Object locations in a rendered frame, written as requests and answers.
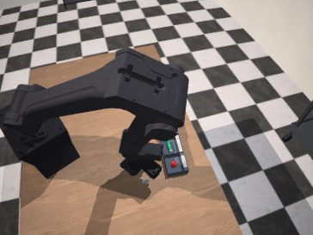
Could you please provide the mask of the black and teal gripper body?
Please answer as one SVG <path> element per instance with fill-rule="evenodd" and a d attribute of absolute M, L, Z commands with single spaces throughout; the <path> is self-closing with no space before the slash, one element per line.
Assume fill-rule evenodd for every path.
<path fill-rule="evenodd" d="M 142 156 L 141 156 L 142 157 Z M 141 158 L 140 157 L 140 158 Z M 135 160 L 132 160 L 130 158 L 128 158 L 129 160 L 131 161 L 137 161 L 139 160 L 140 158 L 138 159 L 135 159 Z M 120 163 L 120 167 L 124 170 L 126 170 L 131 176 L 136 176 L 142 169 L 142 167 L 138 170 L 138 172 L 136 172 L 135 170 L 133 170 L 130 166 L 129 166 L 129 163 L 128 163 L 128 159 L 124 159 L 121 163 Z"/>

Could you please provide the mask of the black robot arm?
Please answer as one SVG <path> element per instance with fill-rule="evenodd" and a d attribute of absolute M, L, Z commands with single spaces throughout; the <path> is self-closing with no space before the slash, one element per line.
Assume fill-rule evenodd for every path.
<path fill-rule="evenodd" d="M 132 160 L 142 156 L 128 159 L 129 166 L 136 172 L 142 167 L 154 180 L 162 170 L 155 161 L 162 160 L 163 145 L 149 141 L 169 141 L 184 126 L 189 83 L 184 72 L 179 65 L 124 47 L 102 68 L 48 89 L 19 84 L 3 125 L 15 130 L 23 145 L 46 138 L 51 118 L 105 108 L 126 110 L 136 116 L 122 133 L 119 153 Z"/>

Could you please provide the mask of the dark grey rack of bins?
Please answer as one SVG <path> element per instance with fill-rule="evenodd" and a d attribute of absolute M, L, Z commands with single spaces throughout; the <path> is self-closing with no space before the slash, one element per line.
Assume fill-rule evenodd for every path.
<path fill-rule="evenodd" d="M 187 166 L 187 160 L 182 148 L 179 132 L 177 131 L 177 135 L 169 140 L 172 147 L 172 152 L 169 152 L 167 141 L 159 141 L 160 144 L 163 145 L 163 160 L 165 163 L 167 176 L 170 177 L 187 174 L 189 172 L 189 168 Z M 177 163 L 175 167 L 172 166 L 172 162 L 174 161 Z"/>

